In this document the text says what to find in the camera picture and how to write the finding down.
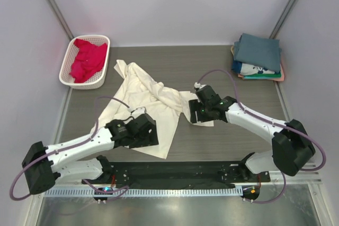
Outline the cream white t shirt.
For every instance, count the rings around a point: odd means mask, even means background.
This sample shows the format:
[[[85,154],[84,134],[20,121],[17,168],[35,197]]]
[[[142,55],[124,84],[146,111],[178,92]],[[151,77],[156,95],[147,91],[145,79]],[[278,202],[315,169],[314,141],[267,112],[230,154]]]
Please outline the cream white t shirt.
[[[197,96],[164,86],[134,62],[126,64],[123,60],[117,60],[114,69],[123,78],[114,97],[133,109],[145,107],[146,112],[156,121],[159,145],[136,148],[135,151],[167,158],[180,115],[184,114],[190,120],[189,101]]]

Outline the white perforated plastic basket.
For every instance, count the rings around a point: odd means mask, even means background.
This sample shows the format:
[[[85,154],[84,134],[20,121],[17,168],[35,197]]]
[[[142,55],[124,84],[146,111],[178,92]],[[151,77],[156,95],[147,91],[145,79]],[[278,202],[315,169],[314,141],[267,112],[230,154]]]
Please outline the white perforated plastic basket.
[[[61,65],[59,80],[73,89],[96,89],[103,85],[109,61],[110,39],[104,35],[81,35],[71,40]]]

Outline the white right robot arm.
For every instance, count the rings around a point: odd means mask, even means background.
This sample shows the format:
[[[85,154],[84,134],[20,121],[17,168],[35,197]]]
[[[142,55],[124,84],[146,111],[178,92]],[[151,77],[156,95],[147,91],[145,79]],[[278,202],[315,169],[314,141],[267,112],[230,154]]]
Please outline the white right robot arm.
[[[223,121],[234,124],[271,145],[270,151],[250,153],[239,162],[238,173],[242,180],[249,182],[259,173],[272,170],[295,176],[315,154],[315,148],[299,121],[269,119],[250,111],[230,96],[221,98],[209,85],[195,83],[194,90],[197,98],[189,101],[191,123]]]

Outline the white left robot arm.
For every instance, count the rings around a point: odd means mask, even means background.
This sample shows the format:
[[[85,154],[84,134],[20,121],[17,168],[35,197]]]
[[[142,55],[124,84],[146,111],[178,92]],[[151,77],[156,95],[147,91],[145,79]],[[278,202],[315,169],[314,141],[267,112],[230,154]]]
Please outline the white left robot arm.
[[[27,152],[22,167],[31,195],[52,188],[68,163],[94,153],[117,147],[142,148],[157,146],[156,121],[147,113],[125,120],[112,120],[104,127],[78,139],[45,147],[41,141]]]

